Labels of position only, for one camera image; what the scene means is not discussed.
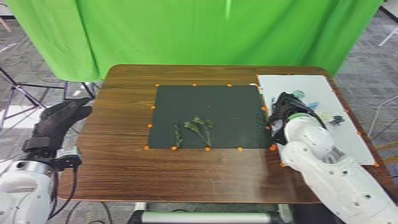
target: green backdrop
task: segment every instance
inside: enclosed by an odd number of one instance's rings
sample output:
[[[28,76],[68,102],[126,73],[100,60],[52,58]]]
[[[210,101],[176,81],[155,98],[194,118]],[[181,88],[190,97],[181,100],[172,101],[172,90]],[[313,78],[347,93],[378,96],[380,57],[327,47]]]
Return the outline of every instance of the green backdrop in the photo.
[[[334,74],[380,0],[7,0],[57,77],[116,64],[309,65]]]

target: small plant sprig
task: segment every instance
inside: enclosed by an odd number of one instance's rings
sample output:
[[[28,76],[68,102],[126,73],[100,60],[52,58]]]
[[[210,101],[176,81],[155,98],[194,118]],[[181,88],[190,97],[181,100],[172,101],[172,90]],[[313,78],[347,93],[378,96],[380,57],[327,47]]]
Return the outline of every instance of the small plant sprig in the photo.
[[[203,120],[197,116],[194,117],[192,121],[185,122],[185,128],[195,132],[195,134],[199,135],[203,142],[206,143],[206,146],[211,146],[211,137],[210,137],[210,129],[213,128],[213,121],[211,120]]]
[[[178,148],[181,147],[181,143],[183,143],[181,128],[178,122],[174,122],[174,144]]]

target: orange dot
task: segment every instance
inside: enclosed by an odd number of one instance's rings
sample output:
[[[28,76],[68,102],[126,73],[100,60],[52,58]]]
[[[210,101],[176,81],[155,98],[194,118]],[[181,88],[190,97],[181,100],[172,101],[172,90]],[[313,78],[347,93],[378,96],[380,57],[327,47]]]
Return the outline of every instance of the orange dot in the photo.
[[[270,146],[270,151],[277,151],[277,145],[275,144]]]

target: brown wooden tabletop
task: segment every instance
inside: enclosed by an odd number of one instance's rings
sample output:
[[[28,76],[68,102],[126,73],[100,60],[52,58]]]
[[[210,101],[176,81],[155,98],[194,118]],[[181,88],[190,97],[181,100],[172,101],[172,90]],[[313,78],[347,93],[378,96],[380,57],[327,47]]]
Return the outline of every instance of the brown wooden tabletop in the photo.
[[[249,149],[144,150],[160,85],[247,85],[256,74],[327,75],[316,67],[117,65],[112,67],[94,112],[78,139],[84,165],[75,199],[101,201],[316,203],[300,173],[281,168],[279,153]],[[336,94],[359,126],[352,110]],[[366,169],[393,189],[387,170],[364,136],[380,167]],[[71,191],[62,174],[60,197]]]

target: white board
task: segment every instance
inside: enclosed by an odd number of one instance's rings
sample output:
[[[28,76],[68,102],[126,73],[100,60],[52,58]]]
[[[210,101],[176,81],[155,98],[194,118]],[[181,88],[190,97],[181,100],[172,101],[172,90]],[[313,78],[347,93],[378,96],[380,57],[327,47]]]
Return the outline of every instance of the white board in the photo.
[[[363,137],[357,134],[357,128],[345,112],[327,78],[320,75],[259,75],[258,80],[267,108],[272,108],[272,103],[283,92],[293,93],[295,90],[300,90],[306,94],[302,102],[306,104],[320,103],[315,113],[323,117],[329,115],[343,117],[345,122],[339,125],[327,124],[336,147],[354,157],[361,165],[373,165],[375,158]]]

